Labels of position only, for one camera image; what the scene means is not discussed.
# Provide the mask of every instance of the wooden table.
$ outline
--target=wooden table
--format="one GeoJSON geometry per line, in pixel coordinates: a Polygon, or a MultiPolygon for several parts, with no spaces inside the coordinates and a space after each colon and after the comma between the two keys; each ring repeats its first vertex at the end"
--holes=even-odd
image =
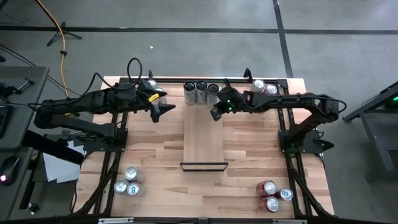
{"type": "MultiPolygon", "coordinates": [[[[109,83],[120,77],[105,77],[109,83]]],[[[288,79],[291,93],[305,93],[303,79],[288,79]]],[[[148,189],[145,197],[114,195],[112,216],[124,217],[218,217],[218,218],[293,218],[292,202],[281,202],[277,213],[257,208],[256,184],[271,179],[278,187],[289,186],[285,157],[280,152],[277,131],[280,129],[276,110],[264,114],[224,114],[224,159],[229,162],[224,172],[183,172],[184,97],[180,83],[160,83],[168,93],[168,103],[177,105],[152,123],[149,113],[130,113],[127,120],[129,136],[121,156],[118,179],[123,179],[129,166],[142,167],[148,189]]],[[[247,84],[233,84],[239,91],[247,84]]],[[[310,113],[294,109],[296,123],[310,113]]],[[[110,114],[96,115],[95,123],[108,123],[110,114]]],[[[77,184],[75,210],[90,197],[98,185],[103,152],[94,152],[81,167],[77,184]]],[[[326,211],[333,213],[330,193],[321,160],[303,154],[308,188],[326,211]]],[[[304,211],[301,190],[297,192],[304,211]]],[[[104,191],[104,209],[108,188],[104,191]]]]}

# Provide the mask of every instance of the gray table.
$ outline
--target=gray table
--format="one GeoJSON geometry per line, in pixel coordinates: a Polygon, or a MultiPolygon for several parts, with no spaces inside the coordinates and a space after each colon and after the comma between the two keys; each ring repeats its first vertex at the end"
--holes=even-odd
{"type": "MultiPolygon", "coordinates": [[[[11,95],[8,100],[11,103],[37,103],[48,73],[49,70],[45,67],[0,67],[0,82],[6,86],[18,87],[24,82],[25,77],[31,79],[34,85],[28,87],[21,95],[11,95]]],[[[33,153],[32,148],[20,148],[20,145],[34,112],[26,106],[13,106],[12,118],[4,137],[0,139],[0,164],[16,152],[21,159],[21,164],[17,180],[7,187],[0,185],[0,220],[7,220],[11,215],[33,153]]]]}
{"type": "MultiPolygon", "coordinates": [[[[21,86],[27,77],[34,85],[27,87],[22,94],[12,94],[8,100],[11,103],[37,103],[42,94],[49,70],[46,67],[0,67],[0,82],[4,86],[21,86]]],[[[0,151],[19,148],[29,127],[34,111],[27,106],[13,105],[12,118],[6,133],[0,139],[0,151]]]]}

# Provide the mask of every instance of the soda can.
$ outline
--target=soda can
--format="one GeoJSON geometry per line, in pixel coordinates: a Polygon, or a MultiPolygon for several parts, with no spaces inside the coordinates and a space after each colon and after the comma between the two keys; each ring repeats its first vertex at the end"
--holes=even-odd
{"type": "MultiPolygon", "coordinates": [[[[162,88],[156,88],[155,89],[156,91],[163,91],[163,89],[162,88]]],[[[158,99],[156,99],[158,102],[160,102],[160,103],[163,103],[163,104],[166,104],[167,103],[167,100],[166,100],[166,96],[161,96],[161,97],[159,97],[158,99]]]]}
{"type": "Polygon", "coordinates": [[[278,92],[278,89],[275,85],[273,84],[266,84],[266,89],[264,90],[264,93],[268,95],[276,95],[278,92]]]}
{"type": "Polygon", "coordinates": [[[262,197],[259,200],[259,208],[265,209],[268,212],[278,212],[279,201],[275,197],[262,197]]]}
{"type": "MultiPolygon", "coordinates": [[[[210,84],[207,87],[207,90],[213,91],[213,92],[218,92],[220,90],[220,88],[218,87],[218,85],[210,84]]],[[[207,105],[213,106],[216,103],[218,103],[218,96],[207,93],[207,105]]]]}
{"type": "Polygon", "coordinates": [[[266,88],[266,83],[262,80],[255,80],[251,84],[251,89],[250,91],[256,92],[256,93],[262,93],[264,89],[266,88]]]}
{"type": "Polygon", "coordinates": [[[127,186],[127,193],[130,196],[145,196],[147,194],[147,189],[145,189],[145,187],[142,184],[138,184],[138,183],[130,183],[127,186]]]}
{"type": "Polygon", "coordinates": [[[197,82],[197,102],[201,105],[206,104],[207,93],[202,89],[207,89],[207,83],[204,81],[197,82]]]}
{"type": "Polygon", "coordinates": [[[155,80],[148,80],[148,82],[154,90],[159,87],[155,80]]]}
{"type": "Polygon", "coordinates": [[[257,184],[256,191],[261,196],[273,196],[276,192],[276,184],[272,180],[265,180],[257,184]]]}
{"type": "Polygon", "coordinates": [[[145,180],[145,175],[137,167],[129,167],[124,173],[124,177],[129,182],[142,183],[145,180]]]}
{"type": "Polygon", "coordinates": [[[184,83],[184,97],[186,104],[188,105],[195,104],[197,96],[195,94],[195,84],[193,84],[193,82],[184,83]]]}
{"type": "Polygon", "coordinates": [[[277,192],[275,193],[275,197],[281,198],[282,200],[289,201],[293,198],[293,192],[290,188],[284,187],[284,188],[277,190],[277,192]]]}
{"type": "Polygon", "coordinates": [[[118,180],[116,183],[113,185],[113,189],[115,193],[121,194],[121,195],[127,195],[127,186],[129,185],[129,182],[126,180],[118,180]]]}

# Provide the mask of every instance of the concrete floor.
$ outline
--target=concrete floor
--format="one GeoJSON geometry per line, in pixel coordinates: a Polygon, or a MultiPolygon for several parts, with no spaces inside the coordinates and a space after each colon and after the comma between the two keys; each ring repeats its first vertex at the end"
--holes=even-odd
{"type": "MultiPolygon", "coordinates": [[[[71,26],[277,28],[272,0],[70,0],[43,1],[58,21],[71,26]]],[[[280,0],[285,29],[398,29],[394,0],[280,0]]],[[[33,1],[15,0],[4,11],[28,19],[23,25],[51,26],[33,1]]],[[[19,24],[0,14],[0,24],[19,24]]],[[[277,34],[209,33],[77,33],[67,38],[65,76],[68,87],[83,92],[95,72],[125,75],[131,57],[139,57],[144,73],[240,77],[246,67],[257,77],[286,77],[277,34]]],[[[53,32],[0,31],[0,43],[50,68],[60,80],[61,41],[46,47],[53,32]]],[[[307,90],[344,100],[347,115],[381,89],[397,81],[396,35],[287,35],[295,78],[307,90]]],[[[2,65],[24,65],[7,57],[2,65]]],[[[98,89],[96,81],[93,89],[98,89]]],[[[42,99],[63,94],[48,83],[42,99]]],[[[39,133],[58,130],[31,129],[39,133]]],[[[335,143],[325,153],[326,175],[335,213],[343,218],[398,221],[397,184],[368,184],[364,174],[377,161],[359,120],[320,126],[324,139],[335,143]]],[[[38,187],[36,217],[68,213],[73,183],[38,187]],[[64,200],[53,195],[64,192],[64,200]]],[[[13,218],[29,217],[15,211],[13,218]]]]}

